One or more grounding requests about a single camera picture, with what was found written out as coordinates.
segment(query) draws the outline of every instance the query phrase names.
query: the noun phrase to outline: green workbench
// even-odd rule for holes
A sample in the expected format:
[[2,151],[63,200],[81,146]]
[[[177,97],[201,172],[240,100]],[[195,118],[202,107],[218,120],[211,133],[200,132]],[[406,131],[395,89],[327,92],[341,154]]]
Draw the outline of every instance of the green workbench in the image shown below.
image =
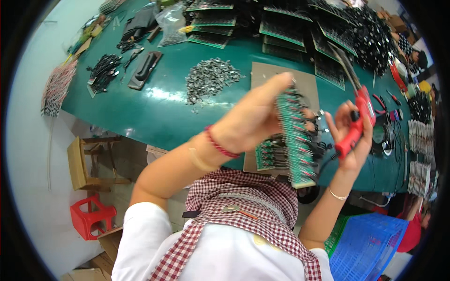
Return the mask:
[[[63,110],[106,130],[155,147],[171,150],[201,132],[208,124],[219,120],[250,89],[252,62],[274,64],[314,73],[314,66],[309,62],[293,62],[263,54],[259,38],[231,40],[224,49],[192,42],[157,48],[158,42],[162,38],[162,33],[160,33],[152,43],[145,38],[140,42],[145,47],[143,53],[155,50],[163,53],[161,60],[141,91],[127,87],[127,83],[139,63],[139,56],[128,67],[122,84],[120,84],[120,78],[123,75],[123,69],[119,68],[120,74],[108,86],[108,91],[91,98],[86,87],[90,72],[86,68],[94,67],[104,54],[121,55],[116,44],[122,35],[123,24],[146,3],[148,3],[147,0],[126,1],[114,12],[114,14],[119,14],[121,11],[127,10],[121,26],[113,30],[111,23],[92,40],[89,49],[79,58],[76,75],[73,77],[67,97],[63,102]],[[131,51],[122,54],[122,61],[125,62],[130,54]],[[189,69],[201,60],[216,57],[230,60],[231,64],[241,70],[242,75],[245,75],[246,78],[232,84],[231,87],[224,87],[220,95],[198,104],[198,114],[194,114],[191,112],[193,106],[185,105],[185,77],[188,75]],[[401,109],[404,115],[410,116],[410,110],[390,73],[383,78],[377,77],[375,88],[372,88],[373,73],[361,69],[358,65],[355,65],[355,71],[361,83],[367,86],[371,94],[375,93],[384,97],[388,109],[393,110],[397,106],[386,93],[386,89],[402,101]],[[318,77],[316,77],[316,82],[320,107],[325,111],[333,114],[341,103],[348,99],[354,100],[353,89],[348,81],[346,82],[346,91]],[[374,98],[372,98],[372,103],[374,108],[381,109]],[[405,136],[408,136],[407,120],[401,121],[401,127]],[[327,143],[331,142],[331,135],[323,134],[323,140]],[[354,189],[392,192],[398,182],[397,192],[406,192],[406,186],[400,189],[404,164],[399,166],[393,153],[390,157],[374,157],[373,166],[372,156],[369,156],[355,182]],[[331,181],[337,165],[338,162],[334,161],[326,167],[319,179],[319,185],[327,185]],[[243,157],[228,162],[226,166],[242,169]]]

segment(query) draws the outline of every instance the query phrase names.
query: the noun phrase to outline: plastic bag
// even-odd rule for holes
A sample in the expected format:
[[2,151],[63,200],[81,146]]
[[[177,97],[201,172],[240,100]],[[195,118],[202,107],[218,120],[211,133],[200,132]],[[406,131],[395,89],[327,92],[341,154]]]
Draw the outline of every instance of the plastic bag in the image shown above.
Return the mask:
[[178,31],[180,28],[186,26],[183,10],[183,3],[178,2],[173,6],[165,8],[156,15],[156,21],[163,30],[162,39],[158,47],[186,42],[188,40],[186,33]]

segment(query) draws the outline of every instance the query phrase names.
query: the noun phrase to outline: red bracelet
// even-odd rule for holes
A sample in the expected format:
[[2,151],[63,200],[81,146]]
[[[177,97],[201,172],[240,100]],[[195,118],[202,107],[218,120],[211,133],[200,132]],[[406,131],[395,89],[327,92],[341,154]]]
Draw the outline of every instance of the red bracelet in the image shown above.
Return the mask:
[[216,142],[214,141],[214,139],[213,139],[212,136],[211,136],[211,132],[210,132],[211,126],[212,126],[212,125],[206,126],[206,128],[205,128],[205,133],[206,133],[206,136],[208,137],[209,141],[212,143],[212,145],[213,145],[220,153],[222,153],[222,154],[225,155],[225,156],[228,156],[228,157],[231,157],[231,158],[239,158],[239,157],[240,157],[239,154],[235,154],[235,153],[229,152],[228,150],[224,149],[223,147],[221,147],[218,143],[216,143]]

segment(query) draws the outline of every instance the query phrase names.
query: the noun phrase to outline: person in red shirt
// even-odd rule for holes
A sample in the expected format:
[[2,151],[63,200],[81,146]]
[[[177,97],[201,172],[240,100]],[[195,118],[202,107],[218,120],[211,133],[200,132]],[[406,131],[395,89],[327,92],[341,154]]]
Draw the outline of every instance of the person in red shirt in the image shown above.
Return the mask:
[[403,216],[403,213],[400,213],[397,216],[399,219],[409,221],[408,228],[406,229],[405,235],[398,246],[397,252],[405,253],[414,249],[420,242],[422,231],[428,227],[431,212],[429,210],[424,211],[423,214],[418,212],[422,201],[423,197],[418,197],[406,217]]

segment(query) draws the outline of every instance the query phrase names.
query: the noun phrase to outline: blue plastic crate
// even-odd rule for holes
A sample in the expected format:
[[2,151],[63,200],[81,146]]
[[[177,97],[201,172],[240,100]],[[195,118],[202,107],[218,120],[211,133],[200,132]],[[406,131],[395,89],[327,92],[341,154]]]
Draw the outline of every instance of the blue plastic crate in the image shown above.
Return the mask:
[[392,259],[408,221],[371,213],[348,219],[330,258],[335,281],[374,281]]

